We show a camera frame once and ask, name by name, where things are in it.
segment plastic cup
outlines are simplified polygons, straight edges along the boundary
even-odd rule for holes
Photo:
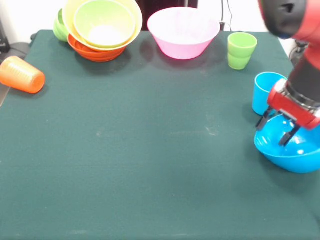
[[[255,36],[235,32],[228,37],[228,64],[234,70],[243,70],[250,62],[258,44]]]
[[[0,65],[0,82],[30,94],[39,92],[45,84],[43,72],[17,56],[10,56]]]
[[[275,72],[262,72],[255,77],[252,108],[258,115],[263,115],[268,109],[268,97],[273,86],[280,80],[287,78]]]
[[[56,16],[56,19],[54,20],[53,33],[56,36],[56,38],[59,39],[60,41],[62,42],[68,41],[69,33],[62,18],[62,9],[59,10],[58,15]]]

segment pink bowl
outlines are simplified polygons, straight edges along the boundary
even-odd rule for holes
[[[162,52],[181,60],[200,56],[220,31],[218,20],[191,7],[157,11],[147,26]]]

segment black cable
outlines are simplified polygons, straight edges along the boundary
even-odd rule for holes
[[[303,52],[304,49],[299,47],[299,46],[296,46],[294,49],[291,50],[290,54],[289,54],[289,59],[292,60],[292,57],[293,57],[293,54],[296,52],[298,54],[300,54],[301,52]]]
[[[14,47],[10,47],[10,49],[16,50],[16,51],[18,51],[19,53],[22,53],[22,54],[24,54],[24,55],[27,55],[26,52],[21,51],[21,50],[19,50],[19,49],[16,49],[16,48],[14,48]]]
[[[221,0],[221,8],[222,8],[222,14],[221,14],[221,22],[224,21],[224,0]]]
[[[232,18],[233,18],[233,15],[232,15],[232,12],[231,12],[231,9],[230,9],[230,4],[229,4],[229,0],[226,0],[226,2],[228,3],[228,9],[229,9],[229,12],[230,12],[230,15],[231,15],[231,18],[230,18],[230,30],[231,30],[231,23],[232,23]]]

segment green cup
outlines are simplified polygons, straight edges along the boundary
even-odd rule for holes
[[[53,33],[60,41],[68,42],[69,33],[62,18],[62,9],[59,10],[58,15],[54,20]]]
[[[234,70],[244,69],[250,62],[258,40],[246,32],[235,32],[228,37],[228,63]]]

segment table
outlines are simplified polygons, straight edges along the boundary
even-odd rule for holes
[[[26,61],[44,89],[11,89],[0,109],[0,239],[319,239],[319,173],[254,146],[254,77],[292,65],[254,33],[251,62],[232,70],[228,35],[178,61],[142,32],[94,63],[41,30]]]

